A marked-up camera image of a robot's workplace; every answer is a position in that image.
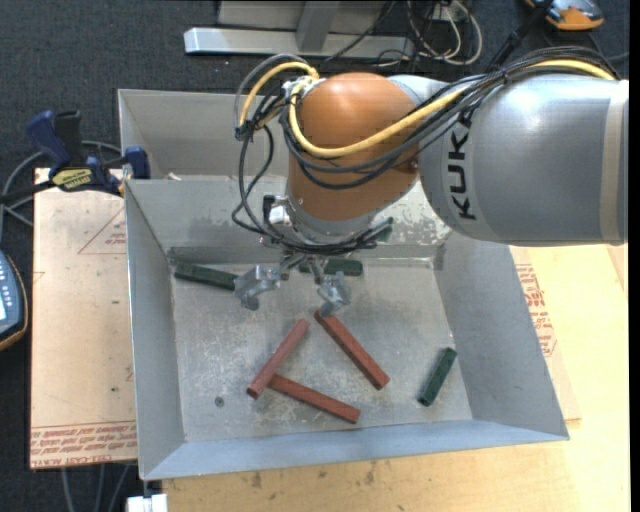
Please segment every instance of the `dark green block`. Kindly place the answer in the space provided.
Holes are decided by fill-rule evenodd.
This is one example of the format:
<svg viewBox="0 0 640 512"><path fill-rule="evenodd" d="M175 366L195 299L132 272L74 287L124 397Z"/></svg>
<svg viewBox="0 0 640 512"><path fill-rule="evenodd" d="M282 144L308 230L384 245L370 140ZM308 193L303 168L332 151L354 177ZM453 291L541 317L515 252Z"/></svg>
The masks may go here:
<svg viewBox="0 0 640 512"><path fill-rule="evenodd" d="M451 370L457 355L458 353L449 347L442 351L440 354L440 360L436 365L436 369L434 370L433 375L429 378L429 383L423 391L422 396L418 399L422 405L429 407L433 402L435 402L438 392L442 387L442 383L444 382L444 379L447 378L449 370Z"/></svg>
<svg viewBox="0 0 640 512"><path fill-rule="evenodd" d="M311 272L307 262L301 263L298 269L305 274ZM344 272L345 276L359 277L363 272L362 262L358 260L329 258L327 265L324 267L324 273L327 275L335 275L338 272Z"/></svg>
<svg viewBox="0 0 640 512"><path fill-rule="evenodd" d="M230 272L223 272L202 265L178 263L173 275L179 279L208 284L225 290L235 290L234 280L238 277Z"/></svg>

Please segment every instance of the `electronic device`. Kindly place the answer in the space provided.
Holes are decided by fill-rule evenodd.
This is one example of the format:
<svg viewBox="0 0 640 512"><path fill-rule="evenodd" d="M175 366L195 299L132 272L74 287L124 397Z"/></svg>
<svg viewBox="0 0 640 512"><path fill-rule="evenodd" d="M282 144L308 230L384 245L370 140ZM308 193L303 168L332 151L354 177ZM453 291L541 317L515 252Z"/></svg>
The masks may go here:
<svg viewBox="0 0 640 512"><path fill-rule="evenodd" d="M28 312L26 292L13 262L0 250L0 351L24 335Z"/></svg>

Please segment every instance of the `table surface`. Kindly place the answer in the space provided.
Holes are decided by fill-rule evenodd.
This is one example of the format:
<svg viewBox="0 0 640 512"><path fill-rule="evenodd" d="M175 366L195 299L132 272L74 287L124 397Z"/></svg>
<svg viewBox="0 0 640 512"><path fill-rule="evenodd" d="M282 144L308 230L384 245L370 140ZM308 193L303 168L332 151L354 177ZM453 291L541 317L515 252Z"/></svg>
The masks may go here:
<svg viewBox="0 0 640 512"><path fill-rule="evenodd" d="M98 217L83 216L96 223L96 226L87 226L77 222L60 222L60 217L65 212L73 210L59 204L59 199L53 195L49 198L51 204L37 204L36 231L41 247L46 245L42 238L42 233L46 231L41 228L55 220L58 226L69 226L65 227L64 236L56 235L56 243L62 243L59 242L62 240L65 242L63 245L77 255L74 268L77 270L80 265L84 265L85 274L94 276L91 277L91 283L98 277L103 279L107 262L112 266L124 265L122 250L114 243L124 236L120 234L123 219L120 218L119 203L114 204L101 195L87 195L86 200L90 203L83 205L83 211L101 211ZM626 246L622 250L606 246L528 250L538 284L544 292L544 302L553 322L555 336L562 349L563 365L566 367L564 370L569 376L573 395L580 409L581 421L569 423L569 441L167 480L163 482L163 488L169 496L170 510L375 512L429 509L630 509L626 254ZM68 272L70 268L71 266L63 267L56 272ZM126 265L121 270L126 275ZM36 288L39 287L39 297L45 296L44 289L40 288L46 284L46 279L54 277L56 275L53 269L45 275L36 272L34 280ZM117 276L110 277L108 281L112 282ZM101 307L101 300L106 300L105 307L115 307L117 303L126 302L125 297L120 297L123 293L126 294L126 288L118 288L115 295L113 288L109 290L108 297L101 299L101 294L96 292L95 300L90 304L78 304L77 307L90 310L94 308L95 311L95 308ZM40 310L50 309L51 301L46 302L48 305L40 302ZM82 318L83 315L76 317L73 329L77 330L80 325L78 319ZM93 326L95 322L89 322L91 318L93 317L87 316L87 325ZM36 320L37 318L34 319L36 366L32 376L35 384L32 392L36 396L32 396L35 399L32 400L32 405L35 405L32 420L42 416L42 421L47 420L44 425L89 422L87 428L96 431L96 421L105 422L106 427L100 424L100 428L104 430L115 428L113 425L121 429L121 423L127 420L127 429L135 428L132 426L135 416L129 417L134 414L133 383L130 373L127 373L127 369L130 370L131 354L130 347L126 347L126 337L120 336L125 340L122 346L118 345L120 355L113 350L107 354L105 347L110 346L109 343L104 343L105 340L94 340L94 343L91 340L95 336L87 331L85 334L91 340L87 341L86 350L82 353L65 351L64 357L61 357L56 355L60 351L53 350L54 347L44 343L47 329L42 325L36 328ZM123 320L119 328L126 331L126 324ZM68 406L68 411L60 403L52 402L51 394L55 389L52 388L50 379L44 379L48 383L47 396L37 393L38 389L43 388L42 385L38 387L38 382L46 377L44 370L38 370L39 360L46 363L40 365L42 368L57 376L60 382L55 389L59 388L61 396L67 388L75 390L71 395L74 397L73 403L65 406ZM71 366L75 368L74 371L68 371ZM89 374L92 375L91 387L79 386L78 379L84 382ZM78 393L78 389L83 389L83 392ZM96 400L97 395L105 398ZM64 418L52 418L51 412L44 414L45 402L56 415L63 415ZM96 403L103 406L87 405ZM70 414L74 415L73 421L66 421L65 418ZM62 433L57 430L49 434L67 436L69 439L60 441L67 451L70 446L74 450L80 450L83 439L91 439L84 434L82 437L81 433L87 430L84 428L78 429L73 435L66 430ZM100 453L101 460L127 459L132 454L135 456L135 441L129 440L131 434L118 432L110 435L122 437L126 443L120 441L105 445L104 453ZM39 441L33 436L32 430L32 450L34 443L40 449ZM47 439L48 444L52 444L53 437ZM94 441L89 445L91 448L97 446ZM48 447L42 451L55 449L56 447ZM87 446L80 453L83 454L85 449L88 449ZM43 453L37 457L40 459L32 458L34 468L65 465L66 460L57 454L45 457ZM41 463L34 465L34 460Z"/></svg>
<svg viewBox="0 0 640 512"><path fill-rule="evenodd" d="M582 413L569 441L167 480L170 510L630 510L623 273L604 246L529 254Z"/></svg>

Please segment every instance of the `black carpet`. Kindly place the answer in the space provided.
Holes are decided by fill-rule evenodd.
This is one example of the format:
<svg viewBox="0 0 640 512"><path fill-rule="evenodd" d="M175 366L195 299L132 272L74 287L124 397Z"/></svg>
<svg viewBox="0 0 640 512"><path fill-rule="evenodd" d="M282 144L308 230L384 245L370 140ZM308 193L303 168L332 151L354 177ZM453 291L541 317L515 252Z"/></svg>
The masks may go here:
<svg viewBox="0 0 640 512"><path fill-rule="evenodd" d="M513 57L544 47L549 39L557 44L596 44L607 56L628 52L630 2L601 0L600 4L606 21L593 32L592 40L583 34L569 38L547 34L548 27L540 25ZM456 68L424 63L416 72L450 81L484 71L509 33L530 13L522 0L473 0L472 5L484 35L482 58ZM405 3L397 2L377 32L404 34L404 9ZM118 144L119 88L235 92L262 58L184 54L183 33L213 20L211 1L0 0L0 184L34 152L25 126L45 109L78 109L85 139ZM615 64L628 78L629 59ZM360 69L362 64L337 60L320 66L327 72L350 68ZM14 189L30 184L28 174L20 176ZM32 216L29 204L20 212ZM30 292L31 229L7 216L0 247L14 259ZM30 343L27 333L0 352L0 512L66 510L60 472L30 471L28 466ZM100 510L107 510L122 471L122 465L107 466ZM76 510L93 510L99 472L98 467L69 470ZM128 471L122 497L142 492L136 474L135 467ZM116 503L120 510L123 501Z"/></svg>

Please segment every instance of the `orange object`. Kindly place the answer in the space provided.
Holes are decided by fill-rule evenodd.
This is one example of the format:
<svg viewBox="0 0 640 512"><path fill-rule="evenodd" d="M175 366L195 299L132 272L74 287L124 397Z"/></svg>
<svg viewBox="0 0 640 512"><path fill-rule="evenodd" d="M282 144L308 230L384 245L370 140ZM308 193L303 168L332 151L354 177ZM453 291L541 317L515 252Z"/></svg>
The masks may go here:
<svg viewBox="0 0 640 512"><path fill-rule="evenodd" d="M306 138L315 146L336 148L360 142L391 126L415 107L395 83L373 73L345 73L315 86L302 99L298 119ZM336 158L339 166L370 161L396 148L415 129L411 126L369 149ZM412 148L398 158L402 162ZM326 161L310 158L326 165ZM354 219L378 211L401 197L417 177L417 166L408 161L393 167L357 188L329 190L313 184L300 170L295 157L289 159L291 199L308 215L325 221ZM324 181L340 184L362 178L356 173L322 173Z"/></svg>
<svg viewBox="0 0 640 512"><path fill-rule="evenodd" d="M536 7L533 0L524 0L530 7ZM591 0L554 2L546 19L558 30L592 30L604 22L600 8Z"/></svg>
<svg viewBox="0 0 640 512"><path fill-rule="evenodd" d="M306 320L298 320L295 323L289 331L289 334L282 340L282 343L278 345L278 348L276 348L275 352L258 372L258 375L253 379L253 382L249 384L247 394L250 397L257 399L262 394L271 378L278 371L278 367L296 347L304 336L304 333L307 332L307 329L309 329L309 322Z"/></svg>
<svg viewBox="0 0 640 512"><path fill-rule="evenodd" d="M324 328L342 350L349 356L364 376L376 389L382 389L391 380L378 366L373 357L364 349L347 328L335 316L324 317L316 311L313 317Z"/></svg>
<svg viewBox="0 0 640 512"><path fill-rule="evenodd" d="M332 414L349 423L357 423L360 418L360 410L349 404L340 402L335 398L319 393L318 391L298 384L281 375L274 375L269 382L269 387L274 391L278 391L284 395L300 400L306 404L312 405L316 409L320 409L326 413Z"/></svg>

